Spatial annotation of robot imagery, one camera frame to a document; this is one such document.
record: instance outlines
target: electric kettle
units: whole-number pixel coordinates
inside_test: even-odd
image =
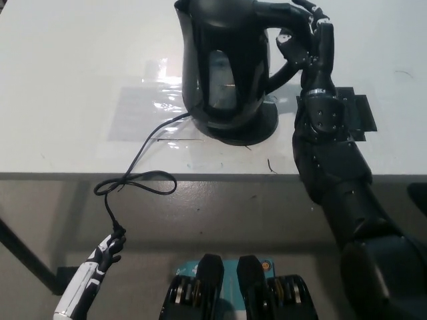
[[[175,10],[184,42],[182,97],[197,127],[232,145],[267,139],[278,112],[264,101],[266,94],[296,70],[284,65],[269,77],[266,29],[304,35],[307,52],[308,16],[301,19],[301,11],[288,3],[253,0],[178,0]]]

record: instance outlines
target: power cord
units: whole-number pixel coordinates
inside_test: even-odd
[[[178,184],[176,181],[176,178],[171,175],[168,172],[165,171],[148,171],[145,173],[138,173],[136,175],[131,175],[131,172],[133,170],[133,168],[135,167],[135,165],[137,164],[137,162],[139,161],[139,158],[141,157],[142,151],[145,149],[145,146],[148,144],[149,140],[163,127],[170,125],[171,123],[174,123],[178,120],[181,120],[183,118],[186,118],[189,116],[189,113],[183,113],[182,115],[178,115],[177,117],[174,117],[173,119],[170,119],[164,123],[162,123],[161,125],[159,125],[157,128],[155,128],[147,137],[147,139],[145,140],[145,142],[143,143],[141,149],[138,151],[137,155],[135,156],[135,158],[133,159],[131,165],[129,166],[129,168],[127,169],[127,171],[125,172],[125,174],[123,174],[120,178],[114,178],[114,179],[107,179],[104,180],[100,183],[98,183],[96,185],[96,187],[93,189],[93,193],[95,195],[104,196],[104,203],[105,203],[105,208],[107,209],[107,212],[109,214],[109,217],[111,218],[111,221],[113,222],[113,230],[114,231],[125,231],[125,229],[119,224],[119,222],[117,221],[117,219],[115,218],[113,211],[111,210],[111,208],[108,205],[108,195],[113,192],[114,190],[116,190],[119,186],[121,186],[121,188],[118,191],[121,191],[126,185],[133,185],[134,187],[138,187],[141,189],[144,189],[146,191],[155,193],[156,195],[171,195],[172,193],[175,192]],[[173,182],[173,188],[169,191],[161,191],[161,190],[156,190],[150,187],[147,187],[146,185],[143,185],[142,183],[138,183],[135,182],[136,179],[140,179],[140,180],[149,180],[152,177],[163,177],[166,178],[166,181],[171,181]]]

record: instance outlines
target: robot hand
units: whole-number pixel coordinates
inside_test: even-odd
[[[105,273],[121,259],[117,254],[126,242],[125,233],[125,229],[118,229],[106,237],[80,265],[55,310],[54,320],[86,319]]]

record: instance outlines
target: white table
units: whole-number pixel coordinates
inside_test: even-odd
[[[317,4],[335,25],[335,84],[354,87],[370,102],[378,132],[358,145],[373,174],[425,177],[427,3]],[[270,31],[271,39],[276,35]],[[273,72],[284,60],[270,43]],[[173,0],[10,1],[0,16],[0,178],[123,173],[146,135],[184,112],[182,53]],[[295,77],[274,93],[279,127],[251,150],[210,139],[186,121],[160,133],[175,140],[155,140],[134,172],[165,170],[187,180],[296,178],[291,137],[298,92]]]

